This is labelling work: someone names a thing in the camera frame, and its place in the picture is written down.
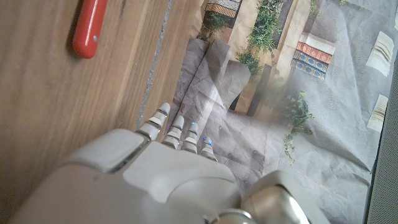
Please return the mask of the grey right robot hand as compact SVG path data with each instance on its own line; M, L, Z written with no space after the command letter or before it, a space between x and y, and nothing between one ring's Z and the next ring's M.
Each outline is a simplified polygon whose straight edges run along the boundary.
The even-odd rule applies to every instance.
M157 141L170 112L162 104L137 130L112 130L77 149L33 191L11 223L327 223L287 173L259 179L245 194L231 169L184 119Z

